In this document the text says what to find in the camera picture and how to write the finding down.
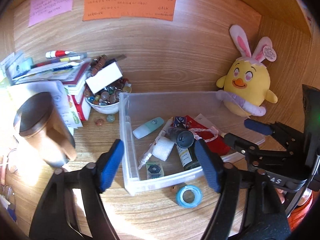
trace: wooden desk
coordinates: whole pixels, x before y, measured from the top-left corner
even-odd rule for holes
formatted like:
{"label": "wooden desk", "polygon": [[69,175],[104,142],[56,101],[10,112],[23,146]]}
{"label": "wooden desk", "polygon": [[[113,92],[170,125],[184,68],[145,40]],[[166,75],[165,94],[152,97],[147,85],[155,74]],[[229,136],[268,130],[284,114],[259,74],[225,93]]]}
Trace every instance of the wooden desk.
{"label": "wooden desk", "polygon": [[[83,0],[74,0],[71,12],[28,28],[30,0],[16,0],[0,20],[0,56],[3,59],[19,49],[35,61],[43,60],[45,52],[55,49],[88,51],[90,56],[125,53],[128,58],[121,67],[132,81],[134,92],[209,91],[216,89],[216,80],[239,57],[228,33],[232,24],[239,24],[247,33],[251,49],[261,37],[269,36],[278,54],[275,62],[266,64],[271,90],[279,102],[267,103],[267,115],[259,120],[277,120],[302,130],[301,84],[319,86],[319,30],[312,27],[313,38],[302,31],[307,28],[294,0],[244,1],[247,4],[242,0],[177,0],[173,22],[129,17],[82,22]],[[75,132],[78,158],[69,163],[72,170],[96,161],[119,138],[118,121],[96,127],[95,121],[100,117],[105,118],[93,110],[89,121]],[[1,140],[7,141],[10,134],[3,131]],[[268,145],[275,147],[273,141]],[[236,165],[246,166],[243,160]],[[25,166],[8,174],[6,182],[16,192],[18,225],[28,234],[53,170],[36,156],[29,170]],[[200,239],[218,195],[208,188],[204,178],[190,183],[204,193],[202,203],[191,210],[177,206],[169,189],[129,196],[124,190],[121,168],[112,187],[101,197],[121,239]],[[235,230],[240,225],[244,191],[239,199]],[[89,234],[80,208],[79,220],[82,231]]]}
{"label": "wooden desk", "polygon": [[[95,121],[105,119],[106,115],[92,110],[84,127],[76,130],[74,138],[78,157],[68,163],[70,170],[79,170],[88,162],[95,162],[101,153],[111,147],[119,138],[118,115],[113,123],[105,122],[97,127]],[[6,183],[15,191],[16,214],[19,227],[29,233],[30,224],[36,205],[50,179],[53,169],[41,160],[34,160],[34,177],[26,176],[26,171],[7,173]],[[245,161],[236,166],[245,169]],[[203,192],[201,204],[194,209],[184,209],[175,203],[175,195],[169,188],[149,191],[130,196],[124,189],[122,169],[119,168],[110,189],[101,195],[108,217],[121,239],[200,239],[205,230],[219,194],[208,187],[204,177],[191,181]],[[245,190],[241,190],[233,230],[239,229],[244,206]],[[90,235],[88,225],[81,208],[78,208],[78,219],[83,233]]]}

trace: yellow chick plush toy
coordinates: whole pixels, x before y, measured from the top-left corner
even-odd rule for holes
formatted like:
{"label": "yellow chick plush toy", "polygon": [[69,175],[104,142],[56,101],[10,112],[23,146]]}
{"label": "yellow chick plush toy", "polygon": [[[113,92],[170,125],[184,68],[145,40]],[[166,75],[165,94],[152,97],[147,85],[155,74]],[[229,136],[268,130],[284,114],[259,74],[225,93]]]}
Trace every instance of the yellow chick plush toy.
{"label": "yellow chick plush toy", "polygon": [[251,55],[247,36],[239,25],[231,26],[230,35],[242,57],[232,64],[228,74],[218,79],[217,87],[223,88],[236,102],[224,100],[225,106],[239,116],[263,116],[266,109],[261,106],[264,100],[271,103],[278,101],[277,96],[269,90],[270,76],[264,59],[276,60],[276,53],[272,48],[269,37],[259,41]]}

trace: screw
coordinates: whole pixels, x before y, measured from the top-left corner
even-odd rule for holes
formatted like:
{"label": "screw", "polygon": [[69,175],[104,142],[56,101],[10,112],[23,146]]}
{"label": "screw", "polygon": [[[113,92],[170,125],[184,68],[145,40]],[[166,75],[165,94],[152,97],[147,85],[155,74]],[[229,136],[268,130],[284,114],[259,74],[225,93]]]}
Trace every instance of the screw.
{"label": "screw", "polygon": [[59,174],[62,173],[62,172],[63,172],[63,169],[56,169],[56,170],[54,171],[54,174],[59,175]]}
{"label": "screw", "polygon": [[88,164],[86,165],[86,168],[87,168],[87,169],[93,169],[95,166],[96,166],[95,163],[88,163]]}
{"label": "screw", "polygon": [[232,163],[224,163],[223,167],[225,167],[226,169],[232,169],[233,168],[233,164]]}
{"label": "screw", "polygon": [[266,174],[266,171],[265,171],[264,169],[257,169],[257,172],[258,172],[260,175]]}

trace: tape roll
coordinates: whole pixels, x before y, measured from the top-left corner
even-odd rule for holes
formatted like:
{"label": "tape roll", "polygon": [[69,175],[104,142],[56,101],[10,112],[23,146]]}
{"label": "tape roll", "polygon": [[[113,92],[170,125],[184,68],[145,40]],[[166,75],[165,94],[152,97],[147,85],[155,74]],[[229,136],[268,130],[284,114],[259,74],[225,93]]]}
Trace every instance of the tape roll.
{"label": "tape roll", "polygon": [[[195,195],[195,199],[192,203],[188,203],[183,199],[183,194],[188,190],[190,190]],[[183,208],[194,208],[201,203],[201,200],[202,192],[197,186],[194,185],[186,185],[182,187],[181,189],[179,189],[176,195],[176,201],[178,205]]]}
{"label": "tape roll", "polygon": [[166,161],[172,148],[174,142],[166,137],[161,137],[152,150],[152,155],[162,161]]}

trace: pink bunny ear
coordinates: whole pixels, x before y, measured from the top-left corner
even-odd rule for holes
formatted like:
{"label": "pink bunny ear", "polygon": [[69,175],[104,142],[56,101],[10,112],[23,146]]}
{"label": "pink bunny ear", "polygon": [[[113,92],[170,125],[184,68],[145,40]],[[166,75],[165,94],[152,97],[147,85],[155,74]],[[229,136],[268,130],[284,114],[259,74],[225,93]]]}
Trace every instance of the pink bunny ear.
{"label": "pink bunny ear", "polygon": [[248,39],[244,30],[239,25],[232,25],[229,32],[242,57],[251,57]]}
{"label": "pink bunny ear", "polygon": [[254,53],[252,54],[252,57],[259,62],[262,62],[266,57],[263,55],[262,50],[265,46],[270,46],[272,47],[272,41],[270,40],[269,37],[262,37],[261,40],[259,41]]}

